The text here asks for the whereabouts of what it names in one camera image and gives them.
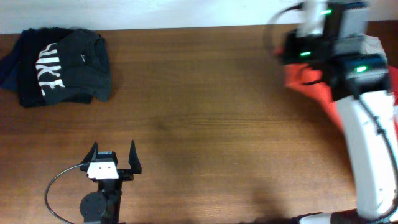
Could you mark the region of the orange polo shirt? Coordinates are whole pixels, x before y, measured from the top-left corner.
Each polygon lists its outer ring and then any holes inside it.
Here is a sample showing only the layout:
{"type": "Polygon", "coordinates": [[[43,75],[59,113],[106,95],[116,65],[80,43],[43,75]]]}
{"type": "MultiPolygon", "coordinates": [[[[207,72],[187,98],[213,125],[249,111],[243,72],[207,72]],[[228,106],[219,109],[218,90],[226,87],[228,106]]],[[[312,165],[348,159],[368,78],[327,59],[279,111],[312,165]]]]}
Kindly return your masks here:
{"type": "Polygon", "coordinates": [[[321,69],[308,63],[294,63],[282,67],[285,87],[315,100],[331,122],[343,132],[340,115],[332,100],[331,87],[322,80],[321,69]]]}

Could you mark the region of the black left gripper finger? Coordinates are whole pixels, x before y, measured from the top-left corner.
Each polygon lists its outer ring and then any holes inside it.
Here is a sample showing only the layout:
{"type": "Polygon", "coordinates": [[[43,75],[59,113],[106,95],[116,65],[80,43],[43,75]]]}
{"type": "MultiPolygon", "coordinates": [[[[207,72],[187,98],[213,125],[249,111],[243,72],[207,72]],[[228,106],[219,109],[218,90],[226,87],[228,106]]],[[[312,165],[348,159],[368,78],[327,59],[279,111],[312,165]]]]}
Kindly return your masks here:
{"type": "Polygon", "coordinates": [[[91,161],[94,161],[96,159],[96,155],[98,153],[98,143],[94,142],[94,144],[92,145],[90,151],[88,152],[88,154],[83,158],[83,160],[81,161],[82,164],[87,164],[91,161]]]}
{"type": "Polygon", "coordinates": [[[134,140],[131,141],[128,163],[131,167],[131,170],[142,170],[142,166],[137,155],[136,145],[134,140]]]}

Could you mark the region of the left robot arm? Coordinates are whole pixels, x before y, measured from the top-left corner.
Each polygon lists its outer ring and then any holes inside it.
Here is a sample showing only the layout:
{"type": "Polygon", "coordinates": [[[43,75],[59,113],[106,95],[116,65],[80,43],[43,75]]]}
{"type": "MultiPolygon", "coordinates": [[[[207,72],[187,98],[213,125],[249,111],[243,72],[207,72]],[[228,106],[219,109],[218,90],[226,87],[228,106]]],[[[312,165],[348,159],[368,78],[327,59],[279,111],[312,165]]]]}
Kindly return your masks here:
{"type": "Polygon", "coordinates": [[[114,151],[99,151],[95,142],[81,162],[80,170],[87,178],[98,184],[96,191],[83,197],[80,213],[84,223],[119,224],[123,182],[132,182],[142,173],[142,166],[131,141],[128,169],[118,169],[118,158],[114,151]]]}

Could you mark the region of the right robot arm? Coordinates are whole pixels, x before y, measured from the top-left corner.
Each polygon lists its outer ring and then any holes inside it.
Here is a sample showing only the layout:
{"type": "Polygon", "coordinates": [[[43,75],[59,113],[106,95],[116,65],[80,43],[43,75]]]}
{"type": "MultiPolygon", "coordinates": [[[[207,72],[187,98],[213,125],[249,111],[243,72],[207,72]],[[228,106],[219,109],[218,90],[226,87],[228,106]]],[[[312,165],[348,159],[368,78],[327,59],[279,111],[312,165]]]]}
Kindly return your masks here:
{"type": "Polygon", "coordinates": [[[357,207],[315,213],[299,223],[397,222],[397,120],[390,69],[365,50],[366,1],[304,1],[304,20],[287,34],[280,59],[288,87],[318,100],[346,141],[357,207]]]}

